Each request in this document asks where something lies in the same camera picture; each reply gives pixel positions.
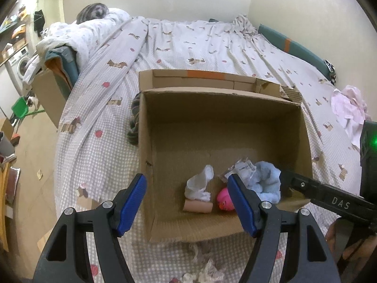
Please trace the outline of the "right hand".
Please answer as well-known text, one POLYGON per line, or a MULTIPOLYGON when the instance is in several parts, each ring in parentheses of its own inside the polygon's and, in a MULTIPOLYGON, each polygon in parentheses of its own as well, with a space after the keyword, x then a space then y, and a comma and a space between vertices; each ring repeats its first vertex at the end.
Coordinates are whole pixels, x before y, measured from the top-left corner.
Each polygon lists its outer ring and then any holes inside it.
POLYGON ((340 275, 341 282, 371 282, 376 275, 376 235, 350 245, 343 251, 348 265, 340 275))

